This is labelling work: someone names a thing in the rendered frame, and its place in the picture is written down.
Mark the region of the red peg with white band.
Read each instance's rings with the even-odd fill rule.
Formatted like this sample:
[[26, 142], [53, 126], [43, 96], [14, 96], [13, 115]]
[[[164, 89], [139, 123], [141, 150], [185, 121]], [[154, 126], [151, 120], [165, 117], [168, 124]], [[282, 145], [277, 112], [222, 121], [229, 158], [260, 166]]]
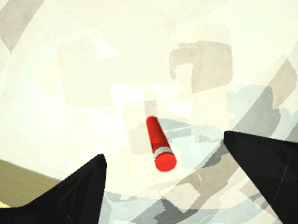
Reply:
[[164, 132], [158, 124], [156, 117], [149, 116], [145, 120], [146, 131], [148, 131], [150, 148], [152, 148], [152, 155], [154, 165], [157, 171], [169, 172], [176, 167], [177, 157], [174, 155], [172, 148], [170, 148], [169, 141], [166, 139]]

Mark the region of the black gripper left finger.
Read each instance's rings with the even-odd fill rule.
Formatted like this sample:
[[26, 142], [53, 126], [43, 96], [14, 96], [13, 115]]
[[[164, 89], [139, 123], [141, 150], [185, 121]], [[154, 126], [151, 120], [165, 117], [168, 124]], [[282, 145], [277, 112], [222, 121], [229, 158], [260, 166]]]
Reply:
[[98, 224], [106, 185], [104, 153], [20, 208], [0, 208], [0, 224]]

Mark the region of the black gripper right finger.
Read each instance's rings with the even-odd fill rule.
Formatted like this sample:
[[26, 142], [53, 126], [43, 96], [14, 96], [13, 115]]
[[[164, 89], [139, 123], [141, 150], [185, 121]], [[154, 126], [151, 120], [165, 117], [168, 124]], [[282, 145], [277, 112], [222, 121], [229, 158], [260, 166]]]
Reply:
[[230, 129], [223, 145], [282, 224], [298, 224], [298, 143]]

